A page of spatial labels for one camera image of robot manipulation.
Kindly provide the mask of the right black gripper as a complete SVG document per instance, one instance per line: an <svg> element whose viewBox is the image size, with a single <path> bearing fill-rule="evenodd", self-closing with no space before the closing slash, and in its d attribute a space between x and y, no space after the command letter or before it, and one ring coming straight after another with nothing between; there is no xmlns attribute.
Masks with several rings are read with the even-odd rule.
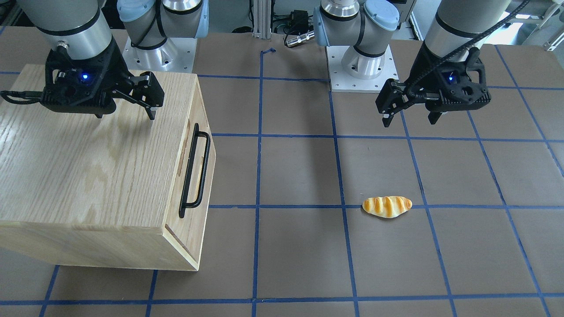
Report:
<svg viewBox="0 0 564 317"><path fill-rule="evenodd" d="M71 59L59 46L48 53L45 87L40 104L66 114L94 114L101 117L116 110L113 98L123 99L145 109L149 120L164 105L165 93L153 72L131 74L116 44L88 59Z"/></svg>

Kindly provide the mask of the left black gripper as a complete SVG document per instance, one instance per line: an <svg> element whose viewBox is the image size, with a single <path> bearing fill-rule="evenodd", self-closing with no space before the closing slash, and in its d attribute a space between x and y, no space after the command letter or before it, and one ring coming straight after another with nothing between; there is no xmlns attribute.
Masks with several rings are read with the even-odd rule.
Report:
<svg viewBox="0 0 564 317"><path fill-rule="evenodd" d="M407 94L406 84L387 79L375 100L377 110L382 114L383 126L388 128L397 113L415 103L425 104L432 125L442 113L479 110L490 103L492 98L480 53L479 48L470 48L464 61L446 60L422 77L426 70L441 60L426 44L422 44L408 78L411 91Z"/></svg>

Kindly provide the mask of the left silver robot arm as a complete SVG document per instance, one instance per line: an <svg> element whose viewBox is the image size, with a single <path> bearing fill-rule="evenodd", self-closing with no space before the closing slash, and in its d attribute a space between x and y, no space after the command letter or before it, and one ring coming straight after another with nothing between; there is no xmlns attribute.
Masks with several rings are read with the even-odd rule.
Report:
<svg viewBox="0 0 564 317"><path fill-rule="evenodd" d="M527 0L506 18L509 0L443 0L405 82L388 78L375 100L382 122L415 104L424 104L433 125L443 113L479 110L491 101L483 41L502 27ZM320 46L346 46L342 65L356 78L378 77L400 12L388 0L322 0L313 13L313 27Z"/></svg>

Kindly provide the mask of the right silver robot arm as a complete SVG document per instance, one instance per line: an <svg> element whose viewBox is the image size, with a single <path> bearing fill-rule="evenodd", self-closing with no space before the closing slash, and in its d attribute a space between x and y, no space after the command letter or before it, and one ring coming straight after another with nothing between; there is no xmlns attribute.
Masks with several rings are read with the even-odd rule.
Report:
<svg viewBox="0 0 564 317"><path fill-rule="evenodd" d="M168 70L179 58L174 38L203 38L209 32L207 0L119 0L117 10L135 60L144 72L133 75L96 0L20 0L51 50L40 92L2 91L6 102L40 103L53 112L115 112L115 99L141 106L150 120L165 93L153 70Z"/></svg>

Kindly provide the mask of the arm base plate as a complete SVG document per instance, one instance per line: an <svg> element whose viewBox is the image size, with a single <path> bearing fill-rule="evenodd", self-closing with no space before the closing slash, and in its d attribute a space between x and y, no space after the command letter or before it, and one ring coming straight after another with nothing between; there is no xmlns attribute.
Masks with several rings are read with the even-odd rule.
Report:
<svg viewBox="0 0 564 317"><path fill-rule="evenodd" d="M390 46L376 58L363 56L352 46L326 48L332 92L378 93L386 80L399 80Z"/></svg>
<svg viewBox="0 0 564 317"><path fill-rule="evenodd" d="M122 56L130 70L191 74L198 39L169 38L161 47L141 50L128 39Z"/></svg>

